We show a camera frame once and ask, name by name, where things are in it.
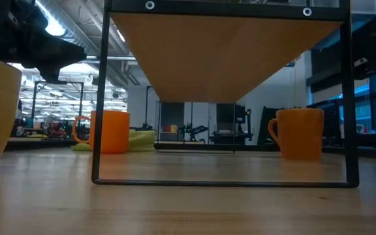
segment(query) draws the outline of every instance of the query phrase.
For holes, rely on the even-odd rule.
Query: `mug handle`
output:
[[[84,116],[76,117],[75,121],[73,122],[73,126],[72,126],[72,135],[73,135],[73,138],[78,143],[89,144],[89,140],[80,140],[78,138],[78,135],[76,134],[76,124],[78,124],[79,119],[85,119],[85,120],[91,121],[91,118],[89,118],[89,117],[84,117]]]
[[[268,123],[268,131],[271,134],[272,138],[274,138],[275,142],[277,142],[277,144],[279,145],[278,136],[274,133],[274,124],[277,123],[277,121],[278,120],[274,118]]]

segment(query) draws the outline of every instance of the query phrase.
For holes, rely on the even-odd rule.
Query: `orange mug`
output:
[[[93,149],[96,111],[89,117],[76,117],[72,126],[72,134],[78,143],[89,143]],[[79,119],[91,122],[89,140],[80,140],[76,135],[76,124]],[[120,111],[104,110],[102,119],[101,153],[124,153],[129,147],[130,114]]]
[[[324,112],[318,108],[280,110],[268,124],[268,131],[290,160],[316,161],[322,156]],[[274,133],[277,123],[278,136]]]

